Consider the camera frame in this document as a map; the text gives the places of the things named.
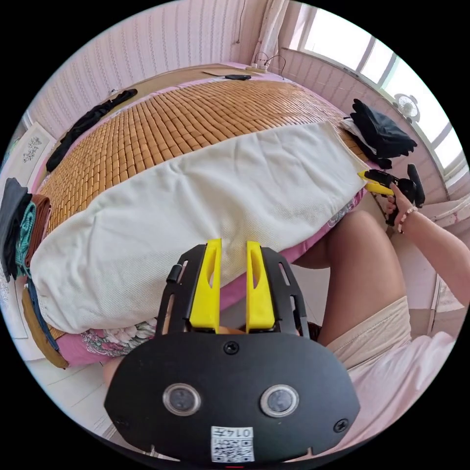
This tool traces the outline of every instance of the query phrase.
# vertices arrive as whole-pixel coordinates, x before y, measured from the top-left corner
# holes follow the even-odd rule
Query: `shorts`
[[[369,365],[410,341],[410,314],[405,296],[342,334],[327,348],[350,371]]]

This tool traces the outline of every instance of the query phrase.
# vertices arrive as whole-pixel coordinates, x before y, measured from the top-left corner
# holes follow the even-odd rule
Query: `qr code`
[[[213,462],[254,462],[252,427],[211,428]]]

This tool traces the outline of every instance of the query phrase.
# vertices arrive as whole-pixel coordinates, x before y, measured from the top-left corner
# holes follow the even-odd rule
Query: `beaded bracelet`
[[[411,214],[411,212],[415,212],[417,211],[418,208],[413,206],[413,207],[410,207],[404,214],[403,214],[403,217],[401,218],[401,221],[400,223],[398,224],[398,233],[399,234],[402,234],[403,233],[403,230],[401,229],[401,226],[403,225],[403,222],[405,221],[405,219],[407,218],[407,216],[409,214]]]

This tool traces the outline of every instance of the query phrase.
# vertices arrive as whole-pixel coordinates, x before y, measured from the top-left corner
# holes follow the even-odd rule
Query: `thigh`
[[[326,249],[331,273],[318,337],[324,346],[406,295],[395,250],[367,212],[345,215]]]

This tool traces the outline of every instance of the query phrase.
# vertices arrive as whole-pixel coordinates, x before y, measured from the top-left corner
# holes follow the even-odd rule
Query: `hand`
[[[393,191],[395,197],[388,196],[387,204],[385,205],[385,212],[391,214],[398,207],[398,214],[395,218],[395,228],[398,228],[403,216],[406,214],[406,211],[413,207],[413,204],[408,200],[408,198],[398,189],[395,184],[390,185],[390,189]]]

